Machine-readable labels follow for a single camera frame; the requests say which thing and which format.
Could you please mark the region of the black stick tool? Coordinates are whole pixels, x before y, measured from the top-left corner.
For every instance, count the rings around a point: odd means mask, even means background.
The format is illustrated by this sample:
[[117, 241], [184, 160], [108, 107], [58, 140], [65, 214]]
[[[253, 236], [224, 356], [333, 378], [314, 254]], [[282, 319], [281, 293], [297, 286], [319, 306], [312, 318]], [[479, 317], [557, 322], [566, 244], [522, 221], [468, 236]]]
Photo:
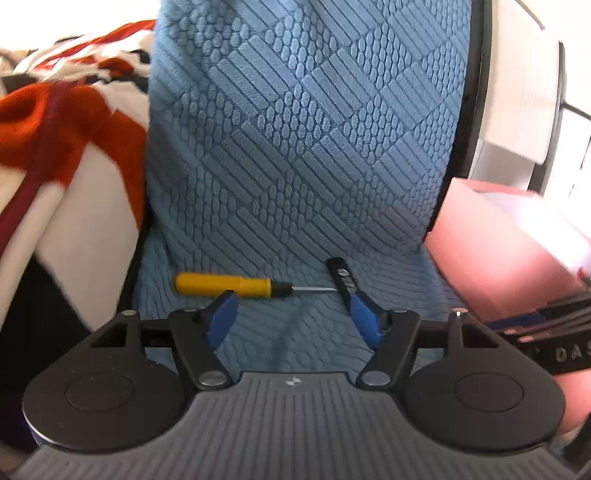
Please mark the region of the black stick tool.
[[335, 284], [335, 289], [342, 298], [346, 311], [351, 312], [353, 295], [363, 293], [363, 289], [356, 282], [356, 277], [353, 275], [352, 270], [349, 269], [349, 264], [342, 257], [332, 257], [325, 260], [325, 267], [327, 267], [332, 282]]

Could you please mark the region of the yellow handled screwdriver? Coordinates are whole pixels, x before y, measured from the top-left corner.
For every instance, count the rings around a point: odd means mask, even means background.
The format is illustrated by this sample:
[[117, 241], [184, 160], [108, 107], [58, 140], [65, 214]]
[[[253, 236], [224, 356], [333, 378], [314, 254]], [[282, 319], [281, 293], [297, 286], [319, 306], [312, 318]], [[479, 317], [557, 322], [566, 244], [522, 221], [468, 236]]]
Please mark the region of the yellow handled screwdriver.
[[301, 293], [335, 293], [335, 287], [294, 286], [270, 278], [246, 278], [242, 276], [214, 275], [182, 272], [174, 280], [181, 295], [217, 297], [225, 291], [233, 291], [240, 298], [283, 298]]

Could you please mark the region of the blue textured sofa cover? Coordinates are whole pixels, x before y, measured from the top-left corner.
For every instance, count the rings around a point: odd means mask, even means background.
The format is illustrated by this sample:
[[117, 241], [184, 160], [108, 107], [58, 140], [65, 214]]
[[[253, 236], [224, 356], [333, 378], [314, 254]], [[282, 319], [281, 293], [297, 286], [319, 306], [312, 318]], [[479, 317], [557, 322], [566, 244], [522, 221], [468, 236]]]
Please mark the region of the blue textured sofa cover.
[[386, 309], [458, 298], [423, 239], [460, 119], [468, 1], [165, 1], [149, 78], [154, 222], [134, 306], [204, 298], [183, 271], [331, 284], [342, 257]]

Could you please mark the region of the pink cardboard box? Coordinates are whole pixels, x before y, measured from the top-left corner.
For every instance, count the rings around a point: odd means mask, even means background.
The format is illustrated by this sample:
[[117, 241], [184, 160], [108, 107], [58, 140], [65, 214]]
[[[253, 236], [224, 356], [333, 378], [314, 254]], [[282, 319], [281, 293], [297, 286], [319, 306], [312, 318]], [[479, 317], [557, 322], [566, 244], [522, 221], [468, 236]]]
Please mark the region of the pink cardboard box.
[[425, 247], [482, 321], [583, 292], [590, 220], [564, 202], [484, 181], [452, 180]]

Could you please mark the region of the red white striped blanket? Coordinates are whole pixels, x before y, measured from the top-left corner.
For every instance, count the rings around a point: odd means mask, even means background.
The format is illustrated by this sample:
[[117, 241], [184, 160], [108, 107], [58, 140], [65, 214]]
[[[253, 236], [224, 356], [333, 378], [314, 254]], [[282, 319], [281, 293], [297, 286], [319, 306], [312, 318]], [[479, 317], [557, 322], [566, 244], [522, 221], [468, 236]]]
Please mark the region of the red white striped blanket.
[[1, 307], [117, 307], [145, 208], [151, 20], [65, 39], [1, 76]]

